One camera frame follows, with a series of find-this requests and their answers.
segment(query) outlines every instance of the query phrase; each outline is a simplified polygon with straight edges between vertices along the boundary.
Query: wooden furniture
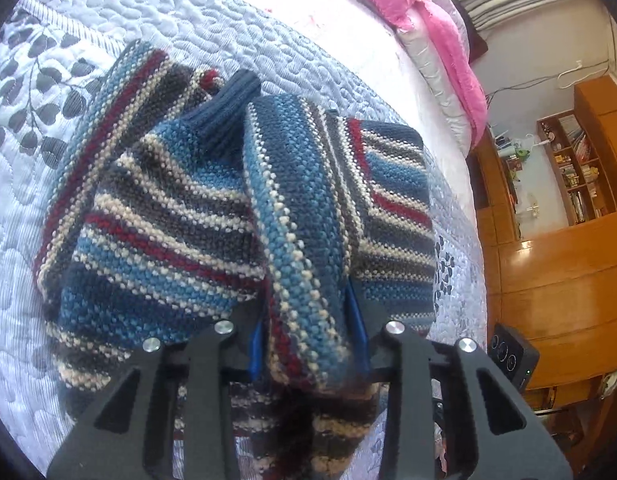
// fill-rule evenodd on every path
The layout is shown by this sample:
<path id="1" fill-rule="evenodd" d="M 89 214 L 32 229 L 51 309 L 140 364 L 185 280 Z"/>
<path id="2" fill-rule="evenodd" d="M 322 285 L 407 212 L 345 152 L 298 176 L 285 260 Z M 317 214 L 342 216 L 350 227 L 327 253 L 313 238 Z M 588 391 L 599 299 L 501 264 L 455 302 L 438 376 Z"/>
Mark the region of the wooden furniture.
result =
<path id="1" fill-rule="evenodd" d="M 589 409 L 583 424 L 585 437 L 567 454 L 578 472 L 600 449 L 601 435 L 609 433 L 605 425 L 610 423 L 612 400 L 601 400 L 600 394 L 605 375 L 617 370 L 617 87 L 613 80 L 603 77 L 575 86 L 574 113 L 593 142 L 595 156 L 590 158 L 596 161 L 592 163 L 601 168 L 603 189 L 594 198 L 589 194 L 587 201 L 593 211 L 596 206 L 601 210 L 599 218 L 588 211 L 582 223 L 572 221 L 574 225 L 556 232 L 518 240 L 490 136 L 477 146 L 472 155 L 477 164 L 469 168 L 472 183 L 484 180 L 487 196 L 479 201 L 477 228 L 485 261 L 489 329 L 497 321 L 513 326 L 540 351 L 525 395 L 532 407 Z M 475 166 L 478 176 L 473 175 Z M 569 200 L 564 200 L 565 207 L 571 204 L 571 192 L 563 186 Z"/>

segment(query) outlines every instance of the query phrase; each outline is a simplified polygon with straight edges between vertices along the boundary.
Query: white wall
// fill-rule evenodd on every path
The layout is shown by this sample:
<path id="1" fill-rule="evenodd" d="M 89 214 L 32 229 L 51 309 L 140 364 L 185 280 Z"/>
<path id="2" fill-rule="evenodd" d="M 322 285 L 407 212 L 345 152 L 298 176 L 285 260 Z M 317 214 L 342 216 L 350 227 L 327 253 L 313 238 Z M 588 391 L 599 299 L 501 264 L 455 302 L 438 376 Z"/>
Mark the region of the white wall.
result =
<path id="1" fill-rule="evenodd" d="M 484 33 L 489 51 L 473 64 L 486 94 L 532 79 L 558 74 L 609 59 L 608 15 L 598 0 L 569 0 L 543 6 Z M 595 70 L 564 76 L 566 85 Z M 573 108 L 573 89 L 560 90 L 556 79 L 525 90 L 498 92 L 489 108 L 489 120 L 509 129 L 519 139 L 535 134 L 540 118 Z M 519 173 L 519 210 L 529 205 L 531 192 L 540 205 L 537 219 L 521 222 L 524 238 L 567 226 L 567 217 L 555 176 L 543 148 L 536 148 Z"/>

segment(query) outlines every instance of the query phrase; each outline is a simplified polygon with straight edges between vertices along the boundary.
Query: bookshelf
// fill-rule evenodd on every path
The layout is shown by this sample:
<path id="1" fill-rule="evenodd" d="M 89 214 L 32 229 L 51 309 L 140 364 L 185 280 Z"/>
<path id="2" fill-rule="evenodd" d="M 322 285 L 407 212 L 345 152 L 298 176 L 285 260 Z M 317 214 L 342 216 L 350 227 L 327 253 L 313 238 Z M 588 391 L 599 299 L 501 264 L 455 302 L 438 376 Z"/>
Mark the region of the bookshelf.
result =
<path id="1" fill-rule="evenodd" d="M 538 121 L 562 196 L 569 225 L 601 218 L 617 210 L 604 166 L 594 143 L 573 110 Z"/>

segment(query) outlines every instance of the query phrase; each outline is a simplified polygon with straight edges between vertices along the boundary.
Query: knitted sweater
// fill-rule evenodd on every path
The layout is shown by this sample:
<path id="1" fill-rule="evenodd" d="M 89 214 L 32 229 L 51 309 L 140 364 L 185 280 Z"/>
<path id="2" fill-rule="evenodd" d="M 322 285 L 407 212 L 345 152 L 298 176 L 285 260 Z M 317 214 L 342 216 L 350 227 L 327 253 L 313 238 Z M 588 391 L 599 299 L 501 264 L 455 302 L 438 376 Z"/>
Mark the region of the knitted sweater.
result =
<path id="1" fill-rule="evenodd" d="M 349 382 L 348 278 L 391 319 L 433 320 L 422 142 L 259 94 L 251 72 L 224 84 L 128 47 L 67 150 L 38 285 L 71 416 L 144 339 L 185 341 L 265 291 L 272 381 L 231 386 L 236 434 L 265 478 L 336 478 L 377 414 Z"/>

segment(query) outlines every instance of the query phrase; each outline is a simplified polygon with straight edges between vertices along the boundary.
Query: white bed sheet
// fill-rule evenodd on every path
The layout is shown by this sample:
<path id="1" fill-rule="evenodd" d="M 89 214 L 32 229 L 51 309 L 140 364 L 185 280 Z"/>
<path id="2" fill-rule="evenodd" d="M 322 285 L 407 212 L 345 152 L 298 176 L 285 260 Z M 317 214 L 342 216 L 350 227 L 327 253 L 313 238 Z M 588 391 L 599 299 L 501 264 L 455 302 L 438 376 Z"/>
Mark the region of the white bed sheet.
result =
<path id="1" fill-rule="evenodd" d="M 445 114 L 393 31 L 357 0 L 244 0 L 267 10 L 360 77 L 418 131 L 476 226 L 469 170 Z"/>

